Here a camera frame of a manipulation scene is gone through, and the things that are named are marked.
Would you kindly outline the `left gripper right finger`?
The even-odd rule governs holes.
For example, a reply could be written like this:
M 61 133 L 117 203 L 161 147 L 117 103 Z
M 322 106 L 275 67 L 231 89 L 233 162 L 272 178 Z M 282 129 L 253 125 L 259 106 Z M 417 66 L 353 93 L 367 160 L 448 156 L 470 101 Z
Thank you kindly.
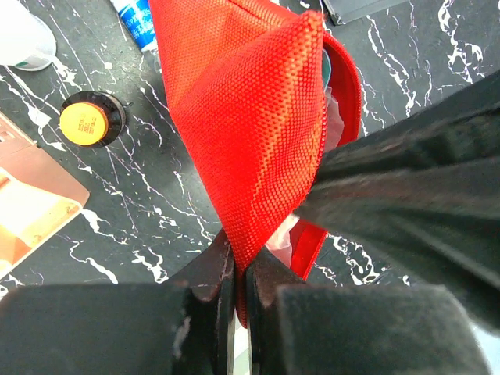
M 245 273 L 254 374 L 487 374 L 464 308 L 438 286 L 308 284 L 267 250 Z

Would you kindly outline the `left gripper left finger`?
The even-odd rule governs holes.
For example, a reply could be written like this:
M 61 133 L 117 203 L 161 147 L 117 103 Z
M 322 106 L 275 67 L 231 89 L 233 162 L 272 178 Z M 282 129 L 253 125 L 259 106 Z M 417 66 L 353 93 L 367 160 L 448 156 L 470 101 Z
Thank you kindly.
M 1 371 L 230 374 L 234 282 L 219 233 L 162 284 L 18 287 L 1 301 Z

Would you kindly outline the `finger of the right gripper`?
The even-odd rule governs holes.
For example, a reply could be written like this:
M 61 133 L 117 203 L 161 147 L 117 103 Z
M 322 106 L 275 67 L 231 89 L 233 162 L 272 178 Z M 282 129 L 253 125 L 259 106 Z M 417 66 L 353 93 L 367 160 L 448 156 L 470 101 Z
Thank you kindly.
M 328 152 L 295 210 L 499 330 L 499 75 Z

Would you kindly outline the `red first aid pouch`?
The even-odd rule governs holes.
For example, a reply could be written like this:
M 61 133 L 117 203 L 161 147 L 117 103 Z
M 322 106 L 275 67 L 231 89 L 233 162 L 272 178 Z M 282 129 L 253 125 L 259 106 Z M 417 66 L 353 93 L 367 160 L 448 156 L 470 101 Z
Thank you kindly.
M 359 136 L 363 94 L 323 14 L 270 1 L 152 1 L 170 117 L 230 241 L 239 275 L 309 193 L 317 168 L 286 154 L 316 125 L 325 86 L 340 142 Z

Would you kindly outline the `small bag of blue items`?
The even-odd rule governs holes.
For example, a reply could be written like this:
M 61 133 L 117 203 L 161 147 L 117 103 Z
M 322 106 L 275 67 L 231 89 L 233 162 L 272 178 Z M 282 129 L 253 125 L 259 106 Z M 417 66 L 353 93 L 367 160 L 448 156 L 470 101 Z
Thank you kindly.
M 320 112 L 316 119 L 318 120 L 316 125 L 311 123 L 307 126 L 304 133 L 305 140 L 291 146 L 290 151 L 286 154 L 287 161 L 291 161 L 292 157 L 306 156 L 306 160 L 312 162 L 311 166 L 317 168 L 318 159 L 323 155 L 321 143 L 324 131 L 330 132 L 330 135 L 327 135 L 328 150 L 334 148 L 340 141 L 344 122 L 340 115 L 338 100 L 334 97 L 332 88 L 329 86 L 323 90 L 320 99 Z M 290 212 L 265 243 L 266 249 L 287 267 L 291 266 L 293 253 L 291 230 L 298 221 L 299 217 Z

